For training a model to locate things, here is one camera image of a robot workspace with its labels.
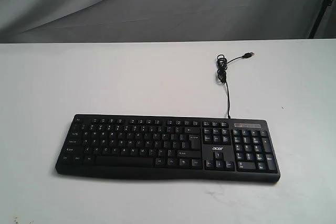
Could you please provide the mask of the black acer keyboard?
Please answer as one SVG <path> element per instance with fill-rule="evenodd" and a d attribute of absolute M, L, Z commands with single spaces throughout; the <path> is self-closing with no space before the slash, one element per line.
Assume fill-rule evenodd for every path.
<path fill-rule="evenodd" d="M 56 163 L 62 175 L 115 179 L 280 179 L 267 122 L 77 114 Z"/>

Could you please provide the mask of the black tripod stand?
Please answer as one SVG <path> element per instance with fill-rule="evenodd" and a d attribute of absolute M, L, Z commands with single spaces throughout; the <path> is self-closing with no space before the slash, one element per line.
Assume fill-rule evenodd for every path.
<path fill-rule="evenodd" d="M 316 16 L 316 19 L 314 21 L 314 24 L 310 30 L 308 39 L 314 39 L 316 32 L 318 31 L 318 28 L 322 22 L 322 19 L 325 15 L 325 12 L 327 10 L 328 7 L 330 7 L 333 4 L 334 0 L 323 0 L 319 9 L 319 12 Z"/>

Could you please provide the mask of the grey backdrop cloth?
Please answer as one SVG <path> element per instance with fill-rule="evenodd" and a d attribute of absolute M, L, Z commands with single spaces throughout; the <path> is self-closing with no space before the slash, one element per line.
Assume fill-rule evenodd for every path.
<path fill-rule="evenodd" d="M 322 1 L 1 0 L 1 42 L 307 38 Z"/>

